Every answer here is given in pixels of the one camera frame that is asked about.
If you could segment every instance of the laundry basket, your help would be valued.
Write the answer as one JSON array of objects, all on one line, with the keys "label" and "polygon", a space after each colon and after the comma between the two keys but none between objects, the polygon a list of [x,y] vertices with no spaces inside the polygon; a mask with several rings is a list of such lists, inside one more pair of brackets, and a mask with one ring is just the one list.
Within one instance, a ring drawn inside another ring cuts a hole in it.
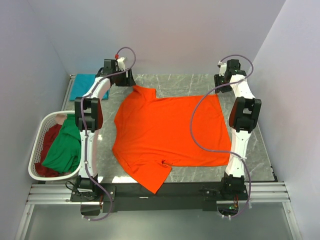
[{"label": "laundry basket", "polygon": [[35,142],[33,145],[32,153],[31,153],[31,157],[30,157],[30,162],[29,162],[29,167],[28,167],[28,171],[29,171],[30,176],[33,179],[38,180],[38,181],[58,181],[58,180],[69,179],[69,178],[72,178],[75,175],[77,175],[80,170],[80,165],[79,165],[78,168],[74,172],[72,172],[68,175],[55,176],[55,177],[40,176],[36,171],[35,163],[40,162],[41,151],[44,148],[43,143],[44,143],[45,134],[49,130],[49,128],[51,128],[57,124],[56,123],[56,115],[57,114],[63,114],[63,115],[75,114],[75,111],[56,111],[56,112],[50,113],[41,121],[39,130],[38,130],[38,133],[36,135]]}]

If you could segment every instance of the gray wall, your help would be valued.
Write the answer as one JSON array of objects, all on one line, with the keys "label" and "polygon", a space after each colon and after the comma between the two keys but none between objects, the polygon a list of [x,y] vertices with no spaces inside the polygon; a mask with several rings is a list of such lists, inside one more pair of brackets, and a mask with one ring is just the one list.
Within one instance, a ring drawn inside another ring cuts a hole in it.
[{"label": "gray wall", "polygon": [[29,2],[69,74],[95,73],[123,46],[134,73],[197,74],[228,54],[254,59],[285,0]]},{"label": "gray wall", "polygon": [[67,73],[26,0],[0,2],[0,238],[13,239],[30,190],[41,119],[59,110]]},{"label": "gray wall", "polygon": [[262,99],[260,128],[284,180],[304,239],[319,239],[320,2],[287,0],[249,80]]}]

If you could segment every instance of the marble tabletop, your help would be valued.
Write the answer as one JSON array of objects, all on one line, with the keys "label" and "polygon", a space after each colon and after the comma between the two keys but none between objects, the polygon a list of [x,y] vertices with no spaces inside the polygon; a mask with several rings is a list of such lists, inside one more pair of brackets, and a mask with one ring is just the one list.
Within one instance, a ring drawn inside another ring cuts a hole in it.
[{"label": "marble tabletop", "polygon": [[[214,76],[212,74],[136,74],[134,75],[134,79],[139,86],[155,88],[158,98],[204,95],[215,86]],[[112,86],[109,99],[101,102],[103,126],[98,136],[96,162],[98,175],[103,177],[103,183],[133,181],[112,153],[112,147],[116,139],[114,118],[120,104],[131,92],[131,87]],[[219,93],[218,97],[228,133],[231,137],[228,120],[234,105],[235,96],[231,91]],[[74,110],[74,102],[67,100],[64,109]],[[247,146],[246,156],[246,164],[250,171],[252,181],[275,180],[259,126],[252,132]],[[226,166],[172,167],[166,182],[220,181],[224,175],[225,168]]]}]

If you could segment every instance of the purple cable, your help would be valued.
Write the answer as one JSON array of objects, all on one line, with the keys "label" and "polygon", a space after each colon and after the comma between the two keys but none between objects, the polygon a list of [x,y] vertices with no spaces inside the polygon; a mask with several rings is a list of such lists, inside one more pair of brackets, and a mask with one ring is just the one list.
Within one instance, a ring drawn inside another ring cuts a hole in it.
[{"label": "purple cable", "polygon": [[[120,72],[116,72],[116,73],[111,73],[109,75],[106,75],[104,77],[102,77],[96,85],[94,85],[94,87],[92,88],[92,93],[97,89],[98,85],[105,79],[107,78],[110,78],[112,76],[115,76],[115,75],[119,75],[119,74],[123,74],[127,71],[129,71],[136,63],[136,53],[135,51],[128,47],[128,46],[124,46],[122,48],[120,48],[118,50],[118,52],[116,54],[118,54],[122,49],[129,49],[132,53],[133,53],[133,56],[134,56],[134,60],[133,60],[133,63],[130,67],[128,67],[127,69],[123,70],[123,71],[120,71]],[[85,136],[88,137],[88,126],[87,126],[87,123],[86,123],[86,120],[85,120],[85,112],[84,112],[84,100],[85,98],[89,98],[92,96],[92,93],[88,94],[88,95],[85,95],[81,98],[81,102],[80,102],[80,108],[81,108],[81,117],[82,117],[82,120],[83,120],[83,126],[84,126],[84,131],[85,131]],[[95,184],[97,185],[102,191],[104,191],[104,193],[108,196],[108,198],[110,199],[110,207],[109,207],[109,210],[107,212],[106,215],[100,217],[100,218],[89,218],[87,216],[84,216],[85,219],[89,220],[89,221],[100,221],[100,220],[103,220],[105,219],[106,217],[109,216],[109,214],[111,213],[112,211],[112,208],[113,208],[113,199],[110,195],[110,193],[103,187],[101,186],[97,181],[94,180],[94,178],[90,175],[89,173],[89,169],[88,169],[88,161],[87,161],[87,157],[88,157],[88,150],[87,150],[87,146],[88,146],[88,138],[85,138],[84,140],[84,168],[85,168],[85,172],[86,174],[88,175],[89,179]]]},{"label": "purple cable", "polygon": [[222,62],[223,60],[225,60],[226,58],[229,58],[229,57],[242,57],[242,58],[246,59],[246,60],[250,63],[250,65],[251,65],[251,72],[250,72],[246,77],[244,77],[243,79],[241,79],[241,80],[239,80],[239,81],[225,83],[225,84],[216,86],[216,87],[214,87],[213,89],[211,89],[210,91],[208,91],[208,92],[201,98],[201,100],[198,102],[198,104],[195,106],[195,108],[194,108],[194,110],[193,110],[193,113],[192,113],[192,115],[191,115],[191,120],[190,120],[190,126],[189,126],[189,128],[190,128],[191,137],[192,137],[194,143],[195,143],[199,148],[201,148],[201,149],[203,149],[203,150],[205,150],[205,151],[207,151],[207,152],[233,154],[233,155],[235,155],[237,158],[239,158],[239,159],[242,161],[242,163],[243,163],[243,165],[244,165],[244,168],[245,168],[245,171],[246,171],[246,173],[248,174],[248,179],[249,179],[249,192],[248,192],[248,198],[247,198],[247,200],[246,200],[246,202],[245,202],[244,207],[243,207],[236,215],[231,216],[231,218],[234,218],[234,217],[236,217],[236,216],[238,216],[238,215],[240,215],[240,214],[243,213],[243,211],[245,210],[245,208],[247,208],[247,206],[249,205],[249,201],[250,201],[250,197],[251,197],[251,176],[250,176],[249,169],[248,169],[248,167],[247,167],[247,165],[246,165],[246,163],[245,163],[245,160],[244,160],[238,153],[233,152],[233,151],[214,150],[214,149],[208,149],[208,148],[202,146],[202,145],[196,140],[196,138],[195,138],[195,136],[194,136],[194,133],[193,133],[193,130],[192,130],[192,123],[193,123],[193,121],[194,121],[195,113],[196,113],[199,105],[202,103],[202,101],[203,101],[210,93],[212,93],[212,92],[213,92],[214,90],[216,90],[216,89],[219,89],[219,88],[222,88],[222,87],[225,87],[225,86],[230,86],[230,85],[232,85],[232,84],[241,83],[242,81],[244,81],[245,79],[247,79],[248,77],[250,77],[250,76],[252,75],[252,73],[254,72],[254,65],[253,65],[253,63],[250,61],[249,58],[247,58],[247,57],[245,57],[245,56],[243,56],[243,55],[232,54],[232,55],[229,55],[229,56],[224,57],[223,59],[220,60],[220,62]]}]

